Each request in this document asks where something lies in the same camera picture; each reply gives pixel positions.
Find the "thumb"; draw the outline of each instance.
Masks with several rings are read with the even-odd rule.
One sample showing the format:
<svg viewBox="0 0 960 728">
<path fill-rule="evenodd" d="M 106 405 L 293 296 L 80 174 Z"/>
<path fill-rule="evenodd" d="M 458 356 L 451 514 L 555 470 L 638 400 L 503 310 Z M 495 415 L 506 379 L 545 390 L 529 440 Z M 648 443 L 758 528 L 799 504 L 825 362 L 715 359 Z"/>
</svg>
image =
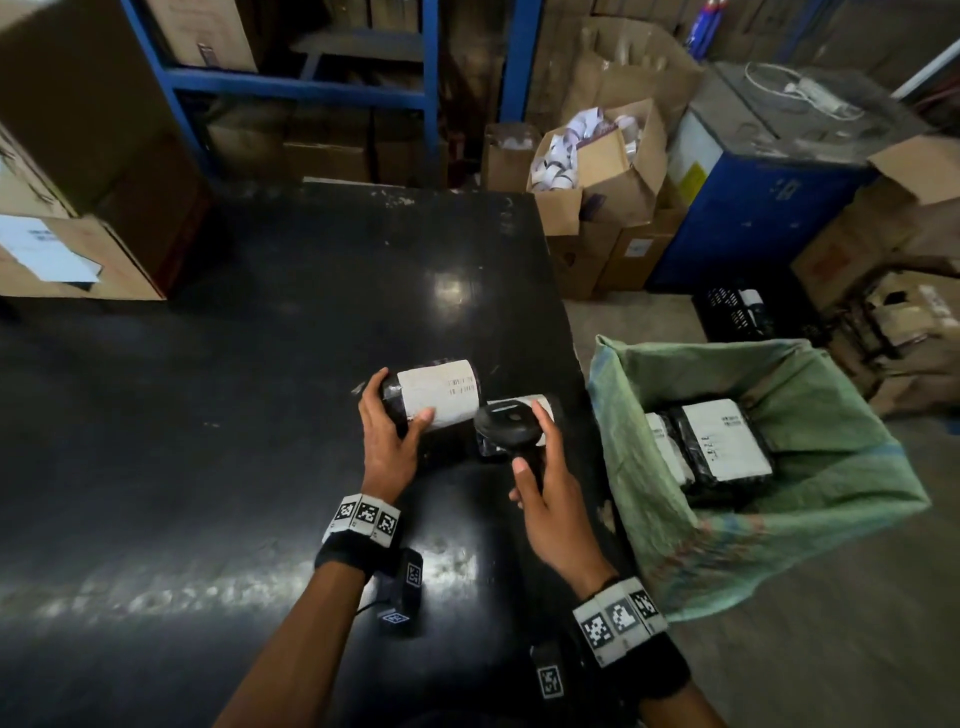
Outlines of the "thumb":
<svg viewBox="0 0 960 728">
<path fill-rule="evenodd" d="M 403 448 L 407 451 L 416 452 L 417 445 L 420 444 L 420 436 L 433 422 L 433 416 L 437 410 L 433 407 L 427 407 L 417 413 L 417 417 L 410 421 L 407 436 L 403 438 Z"/>
<path fill-rule="evenodd" d="M 523 515 L 525 518 L 536 518 L 546 510 L 537 488 L 537 479 L 522 457 L 514 458 L 513 467 L 516 489 L 520 491 L 520 499 L 523 501 Z"/>
</svg>

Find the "concrete floor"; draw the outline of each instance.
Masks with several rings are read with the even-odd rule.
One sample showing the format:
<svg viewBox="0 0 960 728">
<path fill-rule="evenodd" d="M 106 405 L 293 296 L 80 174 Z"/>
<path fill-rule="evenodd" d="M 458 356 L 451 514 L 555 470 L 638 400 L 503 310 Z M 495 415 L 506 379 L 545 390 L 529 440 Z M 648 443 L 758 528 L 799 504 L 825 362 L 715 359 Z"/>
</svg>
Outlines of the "concrete floor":
<svg viewBox="0 0 960 728">
<path fill-rule="evenodd" d="M 703 341 L 684 297 L 567 302 L 586 372 L 593 337 Z M 767 581 L 729 611 L 673 627 L 736 726 L 960 725 L 960 445 L 941 420 L 890 423 L 933 500 L 900 525 Z"/>
</svg>

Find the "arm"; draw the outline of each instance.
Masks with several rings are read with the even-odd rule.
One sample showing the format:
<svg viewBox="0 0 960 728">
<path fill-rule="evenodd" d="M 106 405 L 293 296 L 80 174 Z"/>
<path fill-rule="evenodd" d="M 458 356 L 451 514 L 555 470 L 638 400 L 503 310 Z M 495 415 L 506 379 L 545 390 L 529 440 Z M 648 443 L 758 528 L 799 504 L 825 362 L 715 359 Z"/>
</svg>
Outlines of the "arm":
<svg viewBox="0 0 960 728">
<path fill-rule="evenodd" d="M 518 457 L 513 463 L 516 487 L 510 492 L 510 500 L 523 510 L 534 552 L 579 599 L 586 600 L 618 574 L 593 535 L 580 483 L 566 468 L 560 430 L 537 402 L 532 407 L 546 435 L 543 494 L 530 466 Z M 664 699 L 642 700 L 638 708 L 649 728 L 724 728 L 723 720 L 692 681 Z"/>
<path fill-rule="evenodd" d="M 373 375 L 360 399 L 364 429 L 360 492 L 393 503 L 414 478 L 417 445 L 433 421 L 433 410 L 420 412 L 401 441 L 380 401 L 380 383 L 386 375 L 386 369 Z M 215 728 L 316 725 L 333 688 L 365 583 L 362 571 L 345 564 L 330 562 L 314 571 Z"/>
</svg>

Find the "table surface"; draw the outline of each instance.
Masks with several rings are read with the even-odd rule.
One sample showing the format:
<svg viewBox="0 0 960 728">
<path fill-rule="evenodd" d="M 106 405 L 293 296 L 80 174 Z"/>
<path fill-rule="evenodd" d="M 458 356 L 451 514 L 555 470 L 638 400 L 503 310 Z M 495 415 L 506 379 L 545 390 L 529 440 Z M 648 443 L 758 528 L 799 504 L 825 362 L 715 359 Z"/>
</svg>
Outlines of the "table surface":
<svg viewBox="0 0 960 728">
<path fill-rule="evenodd" d="M 465 357 L 488 399 L 552 395 L 591 515 L 608 497 L 529 197 L 221 195 L 227 232 L 205 232 L 169 303 L 0 303 L 5 726 L 209 725 L 358 490 L 351 390 L 383 365 Z M 357 619 L 331 723 L 539 702 L 531 635 L 573 596 L 530 552 L 512 483 L 469 457 L 421 469 L 399 504 L 418 633 Z"/>
</svg>

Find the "person's left hand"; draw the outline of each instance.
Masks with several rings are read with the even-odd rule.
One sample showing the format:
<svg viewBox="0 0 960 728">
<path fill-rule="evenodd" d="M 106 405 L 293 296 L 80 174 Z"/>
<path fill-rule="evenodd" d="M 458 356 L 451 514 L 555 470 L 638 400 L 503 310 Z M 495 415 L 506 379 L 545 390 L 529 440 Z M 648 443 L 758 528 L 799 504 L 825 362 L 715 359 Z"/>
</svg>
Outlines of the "person's left hand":
<svg viewBox="0 0 960 728">
<path fill-rule="evenodd" d="M 387 416 L 380 399 L 384 367 L 370 377 L 360 398 L 363 420 L 364 476 L 360 492 L 393 504 L 417 473 L 417 445 L 433 422 L 434 408 L 427 407 L 410 421 L 410 431 L 400 440 L 396 426 Z"/>
</svg>

